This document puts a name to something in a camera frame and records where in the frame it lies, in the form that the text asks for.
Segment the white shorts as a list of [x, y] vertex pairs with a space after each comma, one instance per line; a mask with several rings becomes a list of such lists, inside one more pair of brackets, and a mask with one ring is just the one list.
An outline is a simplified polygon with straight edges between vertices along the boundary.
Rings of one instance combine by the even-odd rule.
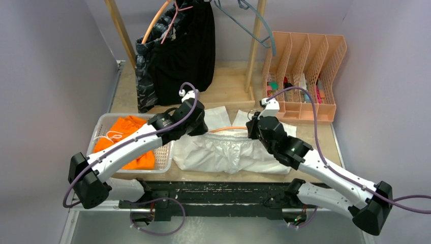
[[288, 174], [291, 169], [280, 164], [261, 142], [249, 139], [247, 130], [209, 132], [223, 127], [245, 127], [248, 120], [248, 113], [241, 110], [231, 121], [224, 106], [206, 109], [204, 121], [208, 132], [201, 136], [185, 135], [177, 140], [173, 149], [175, 163], [188, 171]]

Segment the white plastic basket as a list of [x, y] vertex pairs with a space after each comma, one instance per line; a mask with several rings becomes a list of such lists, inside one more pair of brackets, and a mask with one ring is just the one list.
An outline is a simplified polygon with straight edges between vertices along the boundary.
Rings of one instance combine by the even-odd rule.
[[[141, 119], [148, 120], [151, 117], [154, 116], [154, 114], [148, 114], [148, 113], [106, 113], [103, 114], [93, 131], [93, 134], [91, 136], [91, 141], [89, 143], [86, 155], [92, 154], [93, 149], [96, 145], [96, 141], [98, 140], [97, 137], [99, 136], [105, 136], [106, 133], [110, 130], [110, 128], [114, 125], [114, 123], [117, 121], [120, 117], [126, 117], [128, 115], [136, 116]], [[157, 174], [157, 173], [165, 173], [168, 171], [168, 169], [171, 166], [172, 162], [172, 154], [173, 154], [173, 145], [174, 142], [170, 142], [169, 144], [166, 144], [164, 146], [161, 146], [157, 149], [153, 150], [153, 154], [155, 156], [155, 168], [153, 170], [124, 170], [120, 169], [117, 171], [117, 173], [143, 173], [143, 174]]]

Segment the orange shorts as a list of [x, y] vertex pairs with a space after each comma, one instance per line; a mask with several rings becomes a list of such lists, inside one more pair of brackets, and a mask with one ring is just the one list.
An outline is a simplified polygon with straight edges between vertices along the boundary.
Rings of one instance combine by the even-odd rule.
[[[124, 140], [131, 134], [137, 132], [147, 120], [129, 115], [126, 117], [119, 117], [117, 121], [109, 128], [109, 130], [95, 138], [95, 146], [93, 153], [104, 150], [114, 144]], [[155, 156], [153, 151], [149, 151], [136, 159], [130, 161], [122, 167], [123, 170], [154, 170]]]

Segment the pink plastic file organizer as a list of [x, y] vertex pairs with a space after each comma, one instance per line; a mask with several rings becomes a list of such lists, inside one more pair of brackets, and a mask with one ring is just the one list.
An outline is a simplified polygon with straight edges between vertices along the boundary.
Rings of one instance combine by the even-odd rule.
[[332, 85], [347, 52], [342, 35], [273, 32], [275, 50], [268, 50], [262, 68], [263, 96], [269, 82], [282, 91], [276, 97], [279, 120], [292, 123], [331, 124], [336, 112]]

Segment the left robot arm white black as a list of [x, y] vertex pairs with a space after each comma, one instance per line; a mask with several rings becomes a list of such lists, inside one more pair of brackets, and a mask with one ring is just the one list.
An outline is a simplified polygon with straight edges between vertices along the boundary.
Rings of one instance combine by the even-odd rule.
[[141, 155], [162, 147], [183, 135], [198, 136], [208, 131], [204, 122], [204, 105], [194, 98], [186, 99], [173, 114], [153, 116], [136, 132], [120, 142], [85, 156], [79, 152], [71, 157], [68, 192], [74, 191], [78, 204], [94, 208], [107, 199], [133, 202], [139, 208], [151, 203], [151, 193], [140, 181], [113, 179], [123, 166]]

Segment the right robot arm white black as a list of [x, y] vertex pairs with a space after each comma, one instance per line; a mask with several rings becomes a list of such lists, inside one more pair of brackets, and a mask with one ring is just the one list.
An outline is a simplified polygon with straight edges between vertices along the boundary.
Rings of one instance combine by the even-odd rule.
[[326, 159], [303, 140], [289, 136], [276, 117], [259, 118], [259, 112], [246, 123], [248, 138], [259, 140], [280, 164], [319, 179], [322, 188], [301, 179], [285, 193], [286, 202], [322, 207], [352, 220], [362, 231], [378, 236], [392, 209], [381, 197], [392, 199], [392, 187], [381, 181], [363, 179]]

